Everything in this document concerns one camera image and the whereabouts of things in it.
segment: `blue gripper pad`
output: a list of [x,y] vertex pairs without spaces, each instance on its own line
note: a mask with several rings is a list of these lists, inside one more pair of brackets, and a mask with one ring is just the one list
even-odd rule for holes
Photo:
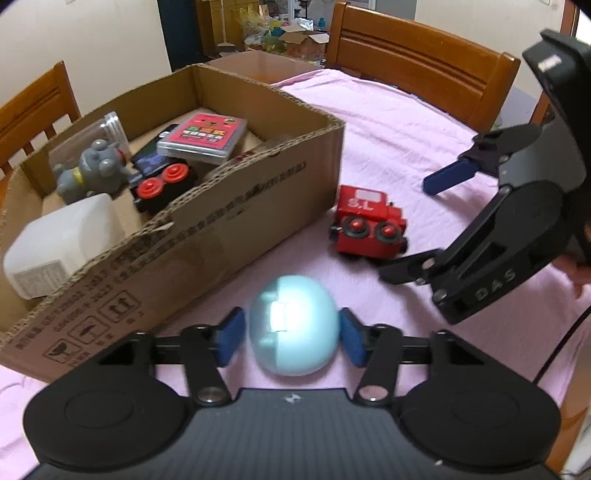
[[458,160],[431,173],[423,179],[423,192],[427,195],[437,195],[454,185],[470,180],[480,168],[470,160]]
[[238,350],[246,334],[244,310],[234,308],[217,327],[216,361],[219,367],[230,363],[232,355]]
[[363,344],[365,327],[349,309],[341,309],[340,343],[347,353],[351,363],[356,367],[365,367],[368,362],[368,351]]

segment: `open cardboard box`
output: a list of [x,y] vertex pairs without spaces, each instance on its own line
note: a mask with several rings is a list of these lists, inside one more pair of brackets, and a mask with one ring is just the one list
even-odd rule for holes
[[243,150],[280,135],[293,139],[221,172],[149,220],[124,192],[115,206],[127,238],[41,301],[21,299],[0,274],[0,364],[51,381],[127,333],[157,327],[331,208],[343,122],[273,87],[190,66],[124,93],[30,155],[10,181],[0,254],[28,222],[61,206],[47,161],[55,145],[115,111],[134,153],[199,108],[247,119]]

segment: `red toy train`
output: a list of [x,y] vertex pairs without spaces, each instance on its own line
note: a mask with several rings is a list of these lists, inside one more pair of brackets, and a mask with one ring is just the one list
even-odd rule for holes
[[330,238],[337,252],[387,260],[406,253],[407,221],[385,193],[341,185]]

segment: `gray toy dog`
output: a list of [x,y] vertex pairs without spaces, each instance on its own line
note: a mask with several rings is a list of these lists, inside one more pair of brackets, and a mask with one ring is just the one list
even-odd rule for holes
[[108,193],[113,196],[128,183],[130,172],[125,168],[125,157],[118,144],[95,140],[82,152],[78,166],[66,169],[57,164],[53,172],[57,177],[57,194],[68,205],[86,198],[89,192]]

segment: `chair backrest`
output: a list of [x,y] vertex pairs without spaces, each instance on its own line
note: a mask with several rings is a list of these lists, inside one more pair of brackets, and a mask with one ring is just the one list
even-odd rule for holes
[[478,132],[490,130],[521,61],[455,35],[337,3],[326,66],[417,95]]
[[45,132],[48,140],[53,137],[53,122],[65,115],[72,122],[80,118],[66,66],[61,61],[0,107],[0,168],[4,174],[11,172],[8,160],[20,149],[27,155],[33,153],[31,140],[38,134]]

